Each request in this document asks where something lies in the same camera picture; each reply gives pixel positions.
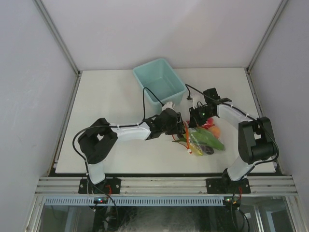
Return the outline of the green fake leafy vegetable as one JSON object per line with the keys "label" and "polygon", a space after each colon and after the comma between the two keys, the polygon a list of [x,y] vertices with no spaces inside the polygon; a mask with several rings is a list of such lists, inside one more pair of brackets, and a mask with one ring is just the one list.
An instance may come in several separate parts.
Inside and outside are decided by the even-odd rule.
{"label": "green fake leafy vegetable", "polygon": [[208,145],[216,150],[220,151],[225,150],[224,144],[219,139],[214,137],[210,131],[204,128],[189,128],[188,132],[189,132],[188,138],[185,133],[183,134],[182,138],[174,140],[174,142],[183,142],[183,143],[189,142],[199,145],[200,148],[202,145]]}

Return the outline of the orange fake fruit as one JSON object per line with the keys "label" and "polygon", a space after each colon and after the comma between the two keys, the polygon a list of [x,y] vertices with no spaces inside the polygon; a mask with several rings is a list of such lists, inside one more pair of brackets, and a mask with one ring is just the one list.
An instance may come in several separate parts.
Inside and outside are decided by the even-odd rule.
{"label": "orange fake fruit", "polygon": [[221,136],[221,130],[220,130],[220,128],[217,127],[217,126],[215,126],[215,125],[209,127],[209,128],[208,128],[208,131],[210,131],[210,132],[213,134],[213,136],[216,137],[217,139],[219,139],[220,136]]}

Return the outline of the clear zip top bag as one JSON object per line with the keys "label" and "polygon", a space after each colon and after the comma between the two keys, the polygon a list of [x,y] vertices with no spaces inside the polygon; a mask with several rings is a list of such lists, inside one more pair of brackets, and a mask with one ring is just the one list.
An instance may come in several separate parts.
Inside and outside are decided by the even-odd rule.
{"label": "clear zip top bag", "polygon": [[172,136],[173,142],[184,146],[189,154],[196,156],[213,155],[215,151],[225,151],[221,142],[221,130],[213,118],[208,118],[202,126],[189,128],[189,121],[184,122],[184,133]]}

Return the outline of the purple fake eggplant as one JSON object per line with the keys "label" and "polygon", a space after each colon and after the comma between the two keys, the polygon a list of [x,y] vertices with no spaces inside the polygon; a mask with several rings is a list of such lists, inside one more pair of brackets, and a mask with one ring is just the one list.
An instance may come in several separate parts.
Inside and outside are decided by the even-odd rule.
{"label": "purple fake eggplant", "polygon": [[202,145],[201,149],[203,151],[203,153],[207,154],[207,155],[212,155],[214,154],[214,149],[208,145]]}

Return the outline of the yellow fake banana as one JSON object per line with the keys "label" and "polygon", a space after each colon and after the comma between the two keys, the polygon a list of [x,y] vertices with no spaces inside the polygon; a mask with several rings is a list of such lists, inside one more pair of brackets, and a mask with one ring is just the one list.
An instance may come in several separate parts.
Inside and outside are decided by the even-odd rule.
{"label": "yellow fake banana", "polygon": [[203,150],[200,148],[200,146],[193,143],[189,143],[188,152],[196,156],[203,156]]}

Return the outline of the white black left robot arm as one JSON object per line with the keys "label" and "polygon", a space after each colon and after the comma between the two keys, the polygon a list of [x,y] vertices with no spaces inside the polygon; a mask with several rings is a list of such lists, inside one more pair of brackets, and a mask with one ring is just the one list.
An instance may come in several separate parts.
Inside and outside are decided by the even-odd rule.
{"label": "white black left robot arm", "polygon": [[72,145],[75,151],[75,142],[79,145],[80,151],[77,153],[84,159],[89,188],[95,193],[101,193],[106,187],[103,161],[116,144],[131,140],[147,141],[156,139],[161,134],[176,135],[183,132],[181,114],[172,108],[166,108],[158,115],[143,118],[140,123],[131,125],[115,125],[100,118],[77,133]]}

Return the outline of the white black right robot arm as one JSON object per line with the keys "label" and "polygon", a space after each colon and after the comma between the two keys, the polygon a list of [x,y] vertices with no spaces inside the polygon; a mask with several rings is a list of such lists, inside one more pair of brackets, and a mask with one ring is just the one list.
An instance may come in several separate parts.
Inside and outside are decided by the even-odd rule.
{"label": "white black right robot arm", "polygon": [[279,148],[274,139],[271,121],[268,117],[253,117],[237,108],[229,98],[221,98],[215,88],[203,92],[186,84],[188,90],[194,90],[203,95],[205,104],[193,99],[189,94],[193,106],[189,109],[189,127],[198,127],[206,123],[211,117],[224,119],[238,130],[239,156],[223,175],[222,188],[228,193],[239,187],[239,181],[244,179],[257,165],[275,162],[279,156]]}

